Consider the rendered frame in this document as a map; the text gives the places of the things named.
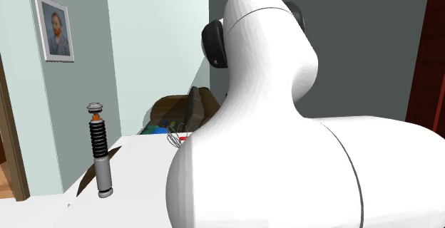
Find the brown wooden door frame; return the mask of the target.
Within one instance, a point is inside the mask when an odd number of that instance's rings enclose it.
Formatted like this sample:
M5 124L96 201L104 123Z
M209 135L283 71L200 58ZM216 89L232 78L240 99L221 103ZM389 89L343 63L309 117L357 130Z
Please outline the brown wooden door frame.
M30 197L29 186L24 169L19 139L11 107L4 65L0 55L0 133L11 174L9 184L16 201L24 201Z

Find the dark red wooden door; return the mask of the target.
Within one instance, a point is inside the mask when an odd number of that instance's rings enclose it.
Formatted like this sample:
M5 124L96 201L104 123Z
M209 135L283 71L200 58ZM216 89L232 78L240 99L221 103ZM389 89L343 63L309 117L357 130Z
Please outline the dark red wooden door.
M427 0L405 121L445 138L445 0Z

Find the framed portrait wall picture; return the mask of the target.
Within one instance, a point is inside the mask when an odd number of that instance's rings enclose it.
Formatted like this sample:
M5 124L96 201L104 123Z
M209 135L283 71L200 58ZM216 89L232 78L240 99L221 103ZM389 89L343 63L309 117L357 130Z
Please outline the framed portrait wall picture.
M35 0L44 60L74 62L68 8L53 0Z

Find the grey black cylindrical hilt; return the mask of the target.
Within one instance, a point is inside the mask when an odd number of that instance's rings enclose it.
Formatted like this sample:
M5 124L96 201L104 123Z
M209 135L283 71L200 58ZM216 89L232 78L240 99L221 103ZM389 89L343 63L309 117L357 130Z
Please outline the grey black cylindrical hilt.
M89 103L86 108L92 115L89 122L89 131L91 135L98 196L100 198L107 198L113 194L113 185L108 156L106 124L100 116L103 106L100 103Z

